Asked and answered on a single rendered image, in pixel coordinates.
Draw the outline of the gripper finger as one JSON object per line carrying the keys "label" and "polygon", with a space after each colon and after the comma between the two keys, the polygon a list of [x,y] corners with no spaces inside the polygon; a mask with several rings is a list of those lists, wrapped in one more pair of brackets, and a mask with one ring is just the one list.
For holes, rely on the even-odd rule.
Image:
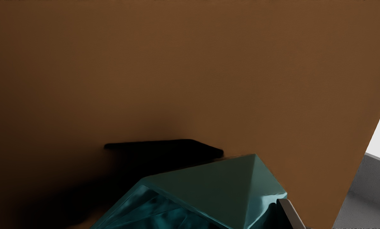
{"label": "gripper finger", "polygon": [[276,229],[308,229],[289,199],[276,200]]}

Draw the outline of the teal faceted mug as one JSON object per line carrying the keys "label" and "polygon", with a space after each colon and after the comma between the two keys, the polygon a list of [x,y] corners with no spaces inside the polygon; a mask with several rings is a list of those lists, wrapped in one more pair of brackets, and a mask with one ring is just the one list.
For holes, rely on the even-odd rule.
{"label": "teal faceted mug", "polygon": [[90,229],[270,229],[287,192],[256,154],[140,179]]}

